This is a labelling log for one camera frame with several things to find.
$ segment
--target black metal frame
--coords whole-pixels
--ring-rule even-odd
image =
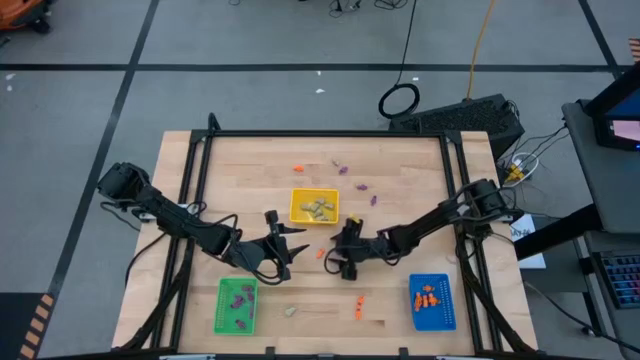
[[[196,195],[195,201],[202,201],[204,196],[204,185],[208,172],[208,165],[210,159],[210,153],[212,148],[212,143],[214,137],[381,137],[381,138],[389,138],[389,137],[400,137],[400,138],[437,138],[440,143],[440,150],[442,154],[442,163],[445,174],[445,181],[447,184],[448,195],[452,196],[455,194],[455,182],[453,177],[453,169],[451,166],[451,160],[449,157],[449,147],[448,142],[451,140],[454,143],[457,158],[458,158],[458,166],[460,168],[461,182],[462,184],[469,183],[469,174],[466,165],[466,159],[464,157],[464,149],[462,146],[461,136],[459,132],[423,132],[423,133],[395,133],[389,131],[332,131],[332,130],[221,130],[218,122],[215,119],[213,114],[209,116],[209,129],[206,130],[192,130],[191,137],[189,140],[189,149],[187,151],[187,160],[185,163],[185,168],[183,172],[183,179],[180,188],[179,194],[179,202],[185,203],[187,201],[189,184],[191,183],[191,177],[193,173],[193,165],[195,161],[195,155],[197,150],[197,144],[204,139],[204,149],[202,162],[200,164],[200,172],[198,176],[198,182],[196,185]],[[465,242],[464,231],[461,227],[456,227],[455,236],[457,243]],[[167,261],[163,274],[163,282],[160,296],[166,294],[168,290],[168,284],[171,283],[171,279],[173,277],[178,245],[180,239],[171,239],[171,244],[169,246],[169,251],[167,254]],[[187,248],[193,248],[193,242],[187,243]],[[480,242],[475,242],[473,244],[476,247],[476,261],[477,261],[477,271],[480,275],[480,283],[482,285],[483,290],[492,298],[491,295],[491,286],[489,284],[489,276],[486,267],[486,259],[484,257],[484,251],[482,249],[482,244]],[[466,247],[461,248],[462,256],[467,256]],[[189,269],[191,268],[193,251],[185,251],[185,258],[183,261],[188,261]],[[184,317],[184,311],[186,306],[186,296],[189,287],[189,276],[186,277],[183,287],[178,292],[178,301],[176,303],[175,317],[173,319],[172,330],[171,330],[171,341],[170,348],[178,349],[180,342],[180,335],[182,330],[182,322]],[[481,329],[478,320],[478,313],[476,308],[476,298],[473,294],[472,290],[466,283],[463,283],[465,299],[467,303],[467,313],[469,316],[469,324],[471,328],[471,340],[473,343],[474,352],[478,354],[479,352],[484,351],[483,340]],[[153,337],[151,341],[151,347],[159,347],[160,339],[162,337],[162,331],[164,327],[164,318],[159,321],[154,329]],[[502,351],[502,343],[500,331],[496,327],[495,323],[488,316],[489,329],[491,333],[491,342],[493,346],[493,351],[501,352]],[[266,353],[270,352],[275,354],[275,349],[270,350],[271,348],[267,348]],[[406,351],[406,356],[408,356],[408,350],[405,348],[401,348],[401,357],[402,353]]]

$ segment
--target gray floor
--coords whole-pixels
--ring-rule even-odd
[[[410,6],[328,16],[328,0],[160,0],[141,64],[398,63]],[[407,61],[468,64],[489,0],[420,0]],[[627,40],[640,37],[640,3],[590,0],[618,63],[631,64]],[[127,64],[150,0],[60,0],[51,34],[21,31],[0,49],[0,64]],[[577,1],[498,1],[479,64],[606,65]],[[5,80],[8,74],[13,79]],[[0,71],[0,291],[46,291],[96,156],[120,71]],[[153,173],[162,133],[203,127],[214,111],[225,129],[386,129],[377,101],[397,72],[136,72],[106,166],[131,161]],[[551,133],[560,106],[589,98],[608,73],[476,74],[474,97],[514,100],[525,137]],[[420,109],[460,101],[466,72],[405,72],[422,92]],[[406,98],[393,98],[390,110]],[[591,201],[570,139],[542,157],[518,191],[527,210],[566,215]],[[105,351],[111,345],[126,264],[136,234],[105,215],[94,198],[54,312],[42,356]],[[554,295],[586,319],[582,298]],[[616,347],[584,337],[529,294],[540,347],[553,354],[619,358]]]

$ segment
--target wooden tabletop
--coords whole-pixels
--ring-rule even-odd
[[[153,185],[174,201],[182,179],[189,132],[166,132],[153,177]],[[471,181],[496,178],[485,133],[463,133]],[[450,146],[454,176],[459,186],[455,151]],[[198,154],[195,164],[200,164]],[[349,166],[338,175],[331,160]],[[304,173],[293,166],[302,164]],[[195,193],[198,166],[190,194]],[[359,191],[356,184],[366,184]],[[179,350],[207,353],[397,354],[407,347],[412,355],[465,355],[473,353],[459,266],[454,255],[454,234],[445,227],[422,240],[400,264],[389,267],[380,260],[358,264],[358,280],[341,280],[325,273],[320,248],[330,249],[329,238],[340,232],[349,213],[364,219],[363,237],[377,229],[406,224],[431,211],[447,198],[442,157],[437,139],[428,138],[215,138],[209,164],[202,219],[214,221],[230,213],[240,217],[243,239],[267,234],[263,213],[275,209],[287,226],[291,189],[336,188],[340,191],[340,222],[307,225],[306,232],[288,235],[289,248],[311,246],[290,266],[292,279],[281,285],[260,286],[256,331],[251,337],[213,334],[218,281],[249,274],[211,259],[196,250]],[[369,200],[378,196],[372,207]],[[509,236],[508,226],[494,231]],[[160,234],[155,224],[142,226],[136,251]],[[158,300],[168,240],[145,253],[135,264],[125,291],[113,345],[126,342],[143,323]],[[513,246],[490,237],[484,242],[493,296],[511,326],[532,347],[537,347]],[[265,265],[272,270],[273,265]],[[455,306],[457,330],[419,333],[411,320],[408,277],[412,273],[447,273]],[[362,320],[355,319],[358,296],[365,296]],[[296,307],[293,316],[285,309]],[[486,314],[478,302],[483,342],[490,348]],[[169,343],[174,310],[167,312],[162,344]]]

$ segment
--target paper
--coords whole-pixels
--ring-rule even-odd
[[[525,214],[518,221],[511,224],[511,239],[514,242],[522,239],[526,235],[529,235],[536,231],[535,225],[533,225],[533,218],[531,215]],[[546,269],[547,264],[544,262],[544,256],[542,254],[533,255],[518,262],[520,269]]]

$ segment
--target table leg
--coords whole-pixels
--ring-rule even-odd
[[[518,260],[541,253],[589,230],[601,230],[602,222],[595,204],[590,204],[515,243]]]

